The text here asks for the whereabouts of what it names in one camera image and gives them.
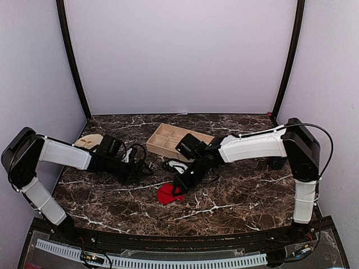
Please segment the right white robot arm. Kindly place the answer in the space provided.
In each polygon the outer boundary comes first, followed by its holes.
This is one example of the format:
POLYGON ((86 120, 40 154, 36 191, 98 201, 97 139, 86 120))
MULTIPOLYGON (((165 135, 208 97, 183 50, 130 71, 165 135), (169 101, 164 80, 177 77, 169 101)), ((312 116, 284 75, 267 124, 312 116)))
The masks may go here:
POLYGON ((180 196, 195 188, 212 168, 246 159, 268 157, 274 169, 283 161, 290 165, 295 182, 293 221, 286 231, 291 243, 298 243, 308 233, 318 191, 318 182, 324 169, 320 168, 320 144, 309 131, 314 127, 290 118, 286 124, 261 132, 230 134, 215 137, 209 143, 200 141, 192 134, 186 134, 176 150, 191 164, 173 181, 173 196, 180 196))

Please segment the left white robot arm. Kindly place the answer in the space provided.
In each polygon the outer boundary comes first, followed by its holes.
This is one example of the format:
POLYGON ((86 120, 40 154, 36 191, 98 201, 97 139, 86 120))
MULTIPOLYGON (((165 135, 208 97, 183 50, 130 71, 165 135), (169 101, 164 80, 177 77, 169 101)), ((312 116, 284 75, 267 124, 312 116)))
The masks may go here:
POLYGON ((143 145, 129 147, 108 134, 82 137, 78 143, 67 143, 23 128, 4 149, 1 164, 12 188, 21 193, 51 224, 58 227, 57 235, 67 244, 79 240, 73 219, 55 201, 39 180, 39 164, 69 167, 90 173, 107 173, 119 182, 135 182, 150 177, 153 170, 146 163, 143 145))

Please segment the red sock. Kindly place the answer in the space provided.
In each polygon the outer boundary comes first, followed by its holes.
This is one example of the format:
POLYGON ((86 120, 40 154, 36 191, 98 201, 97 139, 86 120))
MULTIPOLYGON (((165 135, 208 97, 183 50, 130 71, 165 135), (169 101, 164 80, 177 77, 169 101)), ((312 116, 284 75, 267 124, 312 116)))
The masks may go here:
POLYGON ((184 200, 184 198, 185 198, 184 195, 174 196, 172 194, 172 191, 173 191, 173 186, 170 183, 166 183, 166 184, 162 185, 157 191, 158 202, 163 205, 167 205, 174 201, 183 201, 184 200))

